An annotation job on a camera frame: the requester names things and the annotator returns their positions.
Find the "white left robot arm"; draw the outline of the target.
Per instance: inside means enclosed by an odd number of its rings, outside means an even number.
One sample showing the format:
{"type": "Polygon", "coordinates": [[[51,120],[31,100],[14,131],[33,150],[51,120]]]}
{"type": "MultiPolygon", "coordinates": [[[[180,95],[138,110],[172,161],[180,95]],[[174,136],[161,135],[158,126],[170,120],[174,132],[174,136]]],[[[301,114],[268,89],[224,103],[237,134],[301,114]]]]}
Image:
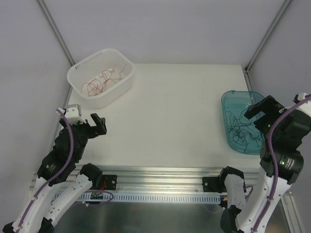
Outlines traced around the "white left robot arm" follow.
{"type": "Polygon", "coordinates": [[[93,164],[84,165],[73,185],[55,199],[62,184],[81,160],[88,140],[105,135],[105,118],[90,115],[95,125],[87,120],[74,120],[61,113],[62,130],[54,146],[44,157],[37,172],[34,194],[28,199],[19,217],[6,224],[4,233],[52,233],[62,215],[85,191],[97,189],[102,183],[102,171],[93,164]]]}

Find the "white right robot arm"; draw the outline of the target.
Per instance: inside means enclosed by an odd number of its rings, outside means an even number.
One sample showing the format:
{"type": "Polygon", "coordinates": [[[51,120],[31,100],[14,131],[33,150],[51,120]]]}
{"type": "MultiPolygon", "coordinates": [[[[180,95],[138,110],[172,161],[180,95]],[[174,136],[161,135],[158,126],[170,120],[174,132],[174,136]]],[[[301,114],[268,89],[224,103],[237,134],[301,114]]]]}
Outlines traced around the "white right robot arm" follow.
{"type": "Polygon", "coordinates": [[[227,207],[220,226],[225,233],[263,233],[281,197],[296,182],[304,159],[298,147],[311,131],[311,96],[297,94],[292,107],[284,107],[272,96],[248,107],[245,117],[263,116],[254,122],[263,134],[257,182],[245,196],[243,172],[222,170],[218,186],[227,193],[227,207]]]}

